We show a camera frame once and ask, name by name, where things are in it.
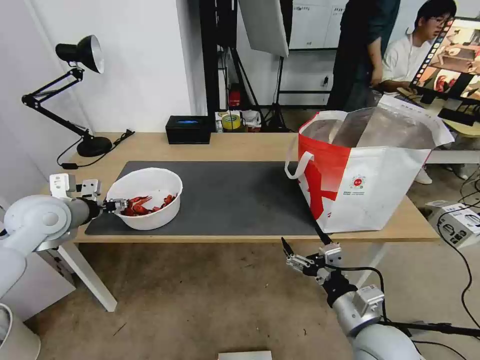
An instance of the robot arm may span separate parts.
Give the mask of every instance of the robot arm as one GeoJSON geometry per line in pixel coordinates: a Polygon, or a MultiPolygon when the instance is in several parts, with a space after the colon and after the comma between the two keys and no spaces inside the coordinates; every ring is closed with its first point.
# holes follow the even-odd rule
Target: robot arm
{"type": "Polygon", "coordinates": [[[80,225],[127,206],[123,199],[98,203],[100,186],[95,179],[77,187],[72,175],[55,174],[50,176],[52,196],[27,196],[8,208],[3,220],[8,237],[0,241],[0,299],[23,275],[31,252],[58,247],[73,239],[80,225]],[[71,197],[77,190],[81,196],[71,197]]]}
{"type": "Polygon", "coordinates": [[[375,285],[357,289],[339,269],[335,269],[342,266],[339,244],[330,243],[318,253],[304,257],[295,254],[285,239],[281,240],[287,265],[315,277],[326,291],[327,303],[335,311],[338,323],[351,343],[355,360],[423,359],[402,331],[378,324],[385,297],[383,292],[375,285]]]}

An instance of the concrete floor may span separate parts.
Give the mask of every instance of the concrete floor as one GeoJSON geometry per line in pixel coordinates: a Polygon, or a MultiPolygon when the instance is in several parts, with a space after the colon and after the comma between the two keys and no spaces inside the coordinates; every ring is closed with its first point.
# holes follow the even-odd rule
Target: concrete floor
{"type": "MultiPolygon", "coordinates": [[[[414,184],[412,200],[457,200],[461,181],[439,166],[434,183],[414,184]]],[[[309,255],[316,244],[294,244],[309,255]]],[[[343,246],[348,265],[365,244],[343,246]]],[[[352,358],[326,296],[312,278],[285,265],[278,244],[83,244],[80,250],[118,299],[107,313],[81,283],[78,290],[28,321],[42,339],[39,360],[213,360],[219,352],[271,350],[275,360],[352,358]]],[[[474,283],[467,294],[480,319],[480,247],[464,250],[474,283]]],[[[393,321],[451,322],[474,327],[460,303],[467,272],[440,241],[394,244],[379,266],[393,321]]],[[[367,283],[377,282],[372,275],[367,283]]],[[[480,341],[425,333],[477,359],[480,341]]],[[[427,359],[457,359],[419,345],[427,359]]]]}

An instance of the bag logo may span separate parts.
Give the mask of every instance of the bag logo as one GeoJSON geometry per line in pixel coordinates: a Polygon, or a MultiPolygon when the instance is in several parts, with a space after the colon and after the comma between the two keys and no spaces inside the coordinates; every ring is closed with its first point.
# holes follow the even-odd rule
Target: bag logo
{"type": "Polygon", "coordinates": [[[363,189],[365,185],[365,176],[354,176],[351,180],[351,189],[363,189]]]}

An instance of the man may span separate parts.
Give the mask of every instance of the man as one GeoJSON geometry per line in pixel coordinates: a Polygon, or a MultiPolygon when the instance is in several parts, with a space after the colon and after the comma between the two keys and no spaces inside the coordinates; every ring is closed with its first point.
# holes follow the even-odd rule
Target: man
{"type": "MultiPolygon", "coordinates": [[[[456,13],[454,0],[428,0],[424,3],[418,10],[413,32],[388,46],[383,58],[382,82],[378,88],[386,93],[394,93],[398,88],[410,90],[410,83],[432,47],[431,42],[456,13]]],[[[415,181],[425,185],[432,183],[423,168],[415,181]]]]}
{"type": "Polygon", "coordinates": [[[400,0],[349,0],[340,23],[327,109],[354,111],[371,106],[370,86],[382,80],[382,57],[400,0]]]}

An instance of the red crayfish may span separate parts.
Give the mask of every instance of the red crayfish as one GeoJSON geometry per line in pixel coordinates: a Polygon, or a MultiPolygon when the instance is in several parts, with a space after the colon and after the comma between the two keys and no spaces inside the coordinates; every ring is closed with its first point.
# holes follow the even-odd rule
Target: red crayfish
{"type": "Polygon", "coordinates": [[[148,215],[158,210],[163,209],[168,204],[170,204],[173,200],[175,200],[176,196],[168,195],[166,198],[163,199],[163,204],[158,207],[154,206],[153,209],[147,209],[143,206],[146,202],[152,200],[151,196],[137,196],[130,200],[128,200],[128,207],[121,212],[122,215],[125,216],[141,216],[141,215],[148,215]]]}

